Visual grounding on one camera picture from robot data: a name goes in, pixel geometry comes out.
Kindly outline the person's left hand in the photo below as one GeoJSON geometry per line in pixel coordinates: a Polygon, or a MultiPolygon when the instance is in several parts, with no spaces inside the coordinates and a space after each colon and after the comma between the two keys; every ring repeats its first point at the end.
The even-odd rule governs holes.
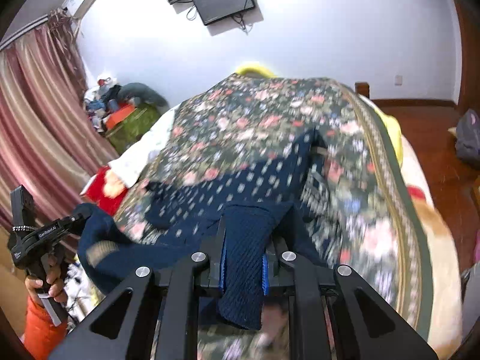
{"type": "MultiPolygon", "coordinates": [[[[66,303],[68,295],[64,291],[64,279],[62,278],[61,267],[57,258],[50,254],[47,258],[48,270],[46,271],[46,282],[49,284],[49,296],[58,303],[66,303]]],[[[31,275],[27,275],[24,281],[29,297],[40,307],[43,307],[37,289],[43,287],[43,281],[31,275]]]]}

